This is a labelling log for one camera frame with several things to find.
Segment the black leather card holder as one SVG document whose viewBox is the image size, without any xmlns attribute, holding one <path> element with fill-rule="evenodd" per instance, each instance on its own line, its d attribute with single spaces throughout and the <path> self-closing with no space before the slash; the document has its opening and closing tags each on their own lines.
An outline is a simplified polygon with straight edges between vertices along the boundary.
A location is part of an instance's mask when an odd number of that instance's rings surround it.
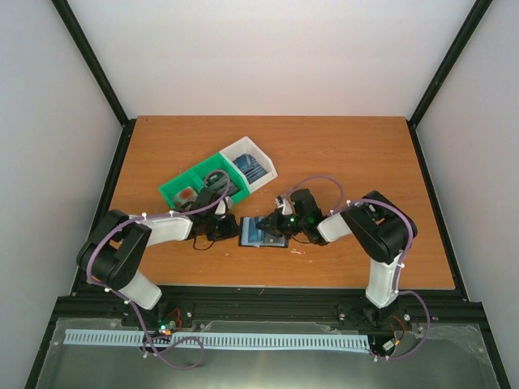
<svg viewBox="0 0 519 389">
<path fill-rule="evenodd" d="M 285 237 L 278 237 L 257 228 L 263 216 L 244 216 L 240 220 L 238 245 L 255 248 L 287 248 L 289 243 Z"/>
</svg>

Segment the blue credit card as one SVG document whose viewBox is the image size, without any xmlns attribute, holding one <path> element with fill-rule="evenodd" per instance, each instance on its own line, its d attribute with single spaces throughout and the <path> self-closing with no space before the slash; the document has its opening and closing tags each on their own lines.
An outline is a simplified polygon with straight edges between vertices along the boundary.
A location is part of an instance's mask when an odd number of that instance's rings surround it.
<svg viewBox="0 0 519 389">
<path fill-rule="evenodd" d="M 263 218 L 263 216 L 245 216 L 242 218 L 242 231 L 240 237 L 240 244 L 242 246 L 262 246 L 264 235 L 266 233 L 257 229 L 257 222 Z"/>
</svg>

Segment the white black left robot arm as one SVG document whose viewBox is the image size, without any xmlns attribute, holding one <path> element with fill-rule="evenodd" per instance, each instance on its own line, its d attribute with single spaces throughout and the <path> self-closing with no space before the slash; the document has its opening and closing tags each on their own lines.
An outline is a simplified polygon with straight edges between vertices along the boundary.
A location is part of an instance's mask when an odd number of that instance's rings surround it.
<svg viewBox="0 0 519 389">
<path fill-rule="evenodd" d="M 140 307 L 140 316 L 151 326 L 160 326 L 169 316 L 161 301 L 162 291 L 139 266 L 144 251 L 166 242 L 184 242 L 205 236 L 210 242 L 238 235 L 238 223 L 230 212 L 229 196 L 203 188 L 193 201 L 156 215 L 128 215 L 109 211 L 89 235 L 76 257 L 87 281 Z"/>
</svg>

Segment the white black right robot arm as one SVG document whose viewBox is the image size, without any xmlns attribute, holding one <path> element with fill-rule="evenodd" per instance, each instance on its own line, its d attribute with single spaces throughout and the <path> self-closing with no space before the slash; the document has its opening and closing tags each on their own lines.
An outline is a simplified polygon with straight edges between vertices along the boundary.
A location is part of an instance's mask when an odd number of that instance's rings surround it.
<svg viewBox="0 0 519 389">
<path fill-rule="evenodd" d="M 403 261 L 418 235 L 416 224 L 377 190 L 350 200 L 325 215 L 308 189 L 278 197 L 277 208 L 255 229 L 289 240 L 302 233 L 311 244 L 326 246 L 354 236 L 370 259 L 367 300 L 382 310 L 395 302 Z"/>
</svg>

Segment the black credit card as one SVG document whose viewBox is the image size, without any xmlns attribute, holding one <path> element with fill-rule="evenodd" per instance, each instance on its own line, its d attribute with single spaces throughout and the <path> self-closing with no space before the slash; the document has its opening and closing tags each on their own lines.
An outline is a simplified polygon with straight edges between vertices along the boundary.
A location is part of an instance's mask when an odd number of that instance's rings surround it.
<svg viewBox="0 0 519 389">
<path fill-rule="evenodd" d="M 271 234 L 265 234 L 262 246 L 266 247 L 287 247 L 288 243 L 284 236 L 278 237 Z"/>
</svg>

